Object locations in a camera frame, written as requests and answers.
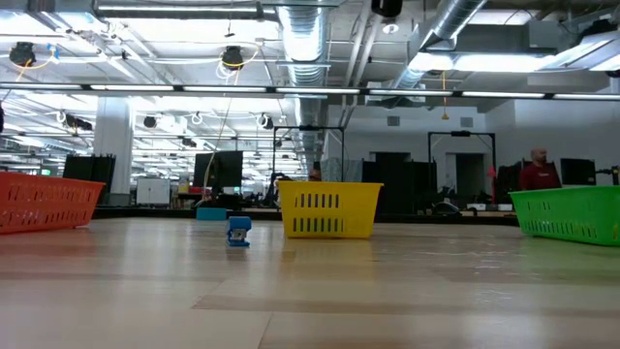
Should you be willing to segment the blue mini stapler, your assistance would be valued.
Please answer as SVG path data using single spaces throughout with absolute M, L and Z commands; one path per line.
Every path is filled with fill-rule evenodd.
M 248 232 L 252 229 L 252 220 L 248 216 L 232 216 L 228 221 L 227 243 L 230 247 L 249 247 Z

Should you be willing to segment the blue tape roll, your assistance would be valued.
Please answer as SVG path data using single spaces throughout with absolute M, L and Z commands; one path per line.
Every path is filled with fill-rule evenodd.
M 196 210 L 196 219 L 200 221 L 225 221 L 227 210 L 221 207 L 199 207 Z

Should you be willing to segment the yellow plastic basket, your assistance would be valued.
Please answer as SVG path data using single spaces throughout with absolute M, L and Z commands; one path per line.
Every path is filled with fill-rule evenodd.
M 279 182 L 287 238 L 370 238 L 381 183 Z

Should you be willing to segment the LED light bar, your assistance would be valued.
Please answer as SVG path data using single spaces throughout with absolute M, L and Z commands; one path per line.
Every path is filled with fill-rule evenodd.
M 224 96 L 293 98 L 327 96 L 441 97 L 457 99 L 517 99 L 585 102 L 620 102 L 620 93 L 503 92 L 477 90 L 387 89 L 352 87 L 293 87 L 251 85 L 165 85 L 165 84 L 74 84 L 42 82 L 0 82 L 0 90 L 41 93 L 95 94 L 117 96 Z

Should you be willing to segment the black partition panel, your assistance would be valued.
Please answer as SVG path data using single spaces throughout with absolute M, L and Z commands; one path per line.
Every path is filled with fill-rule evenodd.
M 69 179 L 102 182 L 103 193 L 108 193 L 113 179 L 116 158 L 114 155 L 68 155 L 63 177 Z
M 432 206 L 437 189 L 435 162 L 414 161 L 410 153 L 377 152 L 362 164 L 362 181 L 382 183 L 379 215 L 418 214 Z

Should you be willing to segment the black monitor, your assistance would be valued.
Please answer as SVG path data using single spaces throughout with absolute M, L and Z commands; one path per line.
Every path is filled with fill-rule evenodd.
M 561 180 L 563 185 L 594 186 L 596 165 L 593 160 L 561 158 Z
M 219 151 L 195 156 L 195 187 L 239 187 L 242 181 L 243 152 Z

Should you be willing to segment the black rounded device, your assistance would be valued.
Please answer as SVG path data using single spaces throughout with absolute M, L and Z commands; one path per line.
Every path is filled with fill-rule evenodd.
M 432 207 L 433 216 L 460 216 L 460 209 L 449 202 L 439 202 Z

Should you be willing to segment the yellow hanging tag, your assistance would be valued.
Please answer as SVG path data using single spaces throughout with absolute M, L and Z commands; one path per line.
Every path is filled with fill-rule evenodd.
M 442 72 L 441 74 L 441 83 L 442 83 L 442 90 L 444 92 L 447 91 L 447 81 L 446 81 L 446 71 Z M 443 97 L 443 115 L 442 115 L 442 120 L 449 120 L 450 117 L 448 115 L 448 111 L 447 111 L 447 107 L 448 107 L 448 97 L 447 95 L 445 95 Z

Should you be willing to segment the white cabinet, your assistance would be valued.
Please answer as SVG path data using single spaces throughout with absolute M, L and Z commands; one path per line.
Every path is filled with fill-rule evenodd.
M 136 204 L 139 206 L 168 206 L 171 202 L 171 183 L 164 178 L 139 178 Z

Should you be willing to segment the white pillar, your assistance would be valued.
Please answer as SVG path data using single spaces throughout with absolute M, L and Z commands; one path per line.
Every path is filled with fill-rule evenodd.
M 129 194 L 135 131 L 135 117 L 129 101 L 99 98 L 94 131 L 94 154 L 115 158 L 110 192 Z

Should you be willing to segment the green plastic basket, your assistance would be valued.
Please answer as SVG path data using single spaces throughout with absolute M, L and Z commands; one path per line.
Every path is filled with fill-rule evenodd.
M 521 232 L 620 247 L 620 186 L 584 186 L 511 193 Z

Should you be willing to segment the orange plastic basket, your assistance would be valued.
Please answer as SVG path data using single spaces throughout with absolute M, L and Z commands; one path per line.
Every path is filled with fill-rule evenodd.
M 105 184 L 0 173 L 0 235 L 87 225 Z

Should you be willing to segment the silver round ventilation duct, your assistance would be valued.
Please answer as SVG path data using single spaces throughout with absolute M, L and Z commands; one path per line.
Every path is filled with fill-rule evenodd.
M 424 51 L 435 45 L 446 45 L 448 50 L 454 50 L 458 34 L 486 2 L 487 0 L 441 0 L 435 15 L 416 25 L 408 43 L 411 59 L 395 77 L 390 87 L 393 89 L 416 87 L 423 76 L 432 71 L 432 68 L 424 66 Z
M 279 7 L 282 43 L 287 67 L 288 85 L 292 87 L 324 87 L 326 68 L 326 21 L 328 10 L 319 7 Z M 324 126 L 326 97 L 306 95 L 294 99 L 294 116 L 298 126 Z

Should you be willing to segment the black aluminium table frame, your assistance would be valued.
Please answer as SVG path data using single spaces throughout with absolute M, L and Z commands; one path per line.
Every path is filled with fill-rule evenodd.
M 267 210 L 228 210 L 227 216 L 249 216 L 253 220 L 281 221 L 282 214 L 273 209 Z M 196 213 L 191 209 L 162 209 L 139 207 L 97 207 L 93 219 L 109 218 L 187 218 L 194 219 Z M 378 214 L 376 223 L 389 224 L 456 224 L 456 225 L 495 225 L 518 227 L 514 215 L 509 216 L 427 216 L 413 214 Z

